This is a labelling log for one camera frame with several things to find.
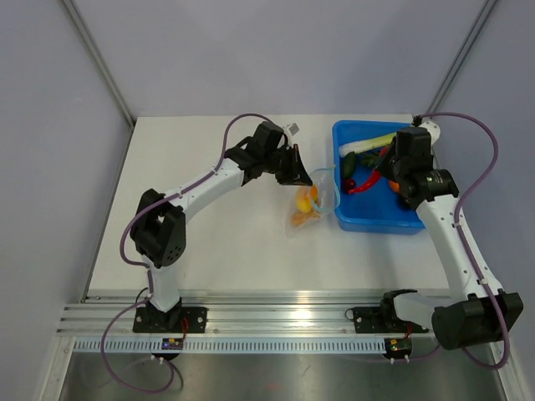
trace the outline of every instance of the red chili pepper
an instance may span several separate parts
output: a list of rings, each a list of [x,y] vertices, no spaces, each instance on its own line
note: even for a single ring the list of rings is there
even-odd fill
[[[388,151],[388,146],[385,146],[383,149],[381,149],[379,156],[383,156]],[[353,188],[352,190],[348,191],[348,194],[358,194],[359,192],[364,192],[368,189],[370,189],[372,186],[377,184],[377,182],[381,179],[381,174],[376,169],[373,169],[371,174],[369,175],[368,179],[364,184],[361,186],[357,186],[356,188]]]

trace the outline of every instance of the plastic bag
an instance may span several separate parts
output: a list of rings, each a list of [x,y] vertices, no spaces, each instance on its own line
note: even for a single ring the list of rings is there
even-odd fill
[[[331,213],[340,204],[340,192],[334,182],[334,166],[309,174],[312,186],[300,186],[292,198],[288,227],[309,226]]]

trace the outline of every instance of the white wall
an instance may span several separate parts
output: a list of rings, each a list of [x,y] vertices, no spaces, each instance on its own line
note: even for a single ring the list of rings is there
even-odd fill
[[[140,115],[424,110],[483,0],[77,0]]]
[[[0,94],[0,398],[28,401],[129,134],[55,1],[2,1]]]
[[[524,312],[512,330],[535,395],[535,2],[500,2],[441,110],[481,119],[497,135],[496,169],[466,205],[466,217],[489,266]],[[465,190],[492,156],[490,140],[471,123],[438,120],[437,152]]]

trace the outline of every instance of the white tabletop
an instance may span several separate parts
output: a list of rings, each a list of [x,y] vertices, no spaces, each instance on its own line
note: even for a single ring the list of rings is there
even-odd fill
[[[296,122],[294,137],[307,170],[332,165],[331,129],[341,119],[410,121],[408,114],[273,115],[276,124]],[[143,268],[125,265],[119,239],[140,196],[186,183],[213,165],[231,116],[139,118],[94,268],[89,293],[109,294],[146,286]],[[235,124],[229,146],[252,135],[260,120]],[[286,228],[295,188],[264,175],[224,195],[186,228],[186,251],[178,261],[180,289],[370,290],[414,288],[447,293],[446,276],[430,237],[342,231],[334,215],[289,235]],[[140,259],[133,242],[127,254]]]

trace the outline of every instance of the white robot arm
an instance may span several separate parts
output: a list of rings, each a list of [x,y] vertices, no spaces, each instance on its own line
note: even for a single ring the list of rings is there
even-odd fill
[[[459,190],[449,171],[434,169],[429,132],[415,126],[398,131],[375,170],[400,185],[401,196],[424,223],[446,272],[451,297],[443,304],[412,290],[386,293],[381,303],[385,320],[432,328],[445,349],[501,340],[497,310],[484,285],[497,299],[507,330],[520,315],[522,300],[517,293],[503,291],[483,259],[462,210],[459,222],[454,221]],[[480,277],[463,246],[457,224],[481,267]],[[421,261],[421,268],[425,269],[425,261]]]
[[[262,173],[274,174],[280,185],[312,185],[297,145],[290,145],[284,130],[270,122],[261,123],[252,137],[228,149],[221,165],[212,171],[208,179],[204,174],[165,194],[148,190],[141,197],[137,213],[179,194],[145,213],[130,231],[136,250],[150,269],[154,289],[144,307],[143,319],[138,319],[144,322],[141,330],[176,330],[182,307],[175,267],[186,248],[186,224],[198,211]]]

